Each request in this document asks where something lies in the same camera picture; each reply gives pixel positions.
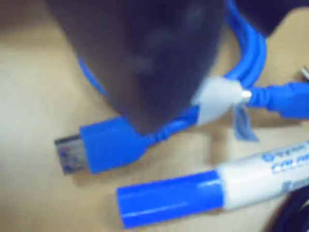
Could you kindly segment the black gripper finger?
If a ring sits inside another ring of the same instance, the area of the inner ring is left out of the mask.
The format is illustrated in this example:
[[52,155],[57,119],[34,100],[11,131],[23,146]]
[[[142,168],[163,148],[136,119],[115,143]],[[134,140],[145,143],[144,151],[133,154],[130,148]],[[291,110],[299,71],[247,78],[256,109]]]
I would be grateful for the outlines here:
[[142,133],[188,107],[213,65],[223,0],[49,0],[74,51]]

